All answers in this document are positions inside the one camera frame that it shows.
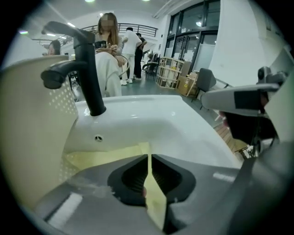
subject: yellow cloth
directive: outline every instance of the yellow cloth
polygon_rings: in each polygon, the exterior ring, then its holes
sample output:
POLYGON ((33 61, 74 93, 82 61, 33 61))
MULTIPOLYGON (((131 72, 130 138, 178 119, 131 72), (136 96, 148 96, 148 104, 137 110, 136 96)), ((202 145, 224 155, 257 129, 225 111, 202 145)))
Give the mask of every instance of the yellow cloth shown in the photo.
POLYGON ((159 229, 162 230, 166 210, 166 197, 152 175, 151 149, 149 143, 139 143, 136 146, 109 152, 73 152, 65 154, 64 158, 79 170, 84 170, 142 154, 148 154, 148 175, 144 182, 144 187, 147 191, 147 213, 159 229))

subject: white pants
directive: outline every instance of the white pants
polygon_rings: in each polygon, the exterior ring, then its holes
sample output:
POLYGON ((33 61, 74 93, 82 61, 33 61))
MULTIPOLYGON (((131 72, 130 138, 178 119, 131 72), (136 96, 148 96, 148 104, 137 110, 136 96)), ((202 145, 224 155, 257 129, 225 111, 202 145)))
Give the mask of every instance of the white pants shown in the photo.
MULTIPOLYGON (((129 66, 130 66, 130 76, 129 79, 133 79, 134 78, 134 68, 135 68, 135 55, 131 55, 131 54, 123 54, 123 56, 125 58, 127 58, 127 60, 129 61, 129 66)), ((123 66, 123 70, 125 71, 127 69, 127 63, 125 63, 125 65, 123 66)), ((123 74, 122 77, 123 80, 127 80, 128 79, 128 75, 127 73, 123 74)))
POLYGON ((118 61, 107 52, 97 53, 95 61, 102 97, 121 96, 118 61))

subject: long brown hair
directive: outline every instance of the long brown hair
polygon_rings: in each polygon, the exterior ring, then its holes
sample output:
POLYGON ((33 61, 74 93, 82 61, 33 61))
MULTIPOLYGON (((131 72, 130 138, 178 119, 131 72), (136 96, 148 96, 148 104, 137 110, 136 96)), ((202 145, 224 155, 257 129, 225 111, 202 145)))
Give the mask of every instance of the long brown hair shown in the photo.
POLYGON ((103 17, 107 16, 107 20, 112 20, 113 21, 113 26, 110 30, 110 35, 108 37, 108 43, 111 45, 118 45, 119 44, 119 29, 118 29, 118 21, 116 19, 116 16, 113 13, 105 13, 98 22, 98 34, 102 35, 103 34, 103 28, 101 26, 101 19, 103 17))

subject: cell phone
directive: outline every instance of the cell phone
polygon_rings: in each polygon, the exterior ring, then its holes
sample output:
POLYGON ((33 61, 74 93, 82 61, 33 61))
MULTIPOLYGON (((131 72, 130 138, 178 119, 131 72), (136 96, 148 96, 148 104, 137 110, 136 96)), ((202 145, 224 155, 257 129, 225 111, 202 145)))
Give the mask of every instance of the cell phone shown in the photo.
POLYGON ((95 49, 106 48, 106 41, 98 41, 95 43, 95 49))

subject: gray floor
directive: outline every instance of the gray floor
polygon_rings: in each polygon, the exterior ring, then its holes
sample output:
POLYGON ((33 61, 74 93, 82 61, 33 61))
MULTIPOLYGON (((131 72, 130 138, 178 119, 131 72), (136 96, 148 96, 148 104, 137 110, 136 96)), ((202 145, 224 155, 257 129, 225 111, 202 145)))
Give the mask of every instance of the gray floor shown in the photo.
MULTIPOLYGON (((141 81, 135 81, 132 84, 127 84, 121 87, 123 95, 180 95, 175 90, 161 88, 159 87, 153 78, 150 77, 148 80, 145 80, 145 76, 142 76, 141 81)), ((84 96, 82 95, 80 87, 77 89, 74 88, 75 94, 77 95, 79 101, 85 100, 84 96)), ((182 96, 182 99, 194 110, 196 111, 201 117, 204 118, 212 127, 217 126, 221 123, 221 120, 215 121, 217 114, 212 110, 207 110, 201 107, 201 103, 199 100, 194 100, 191 102, 191 98, 182 96)))

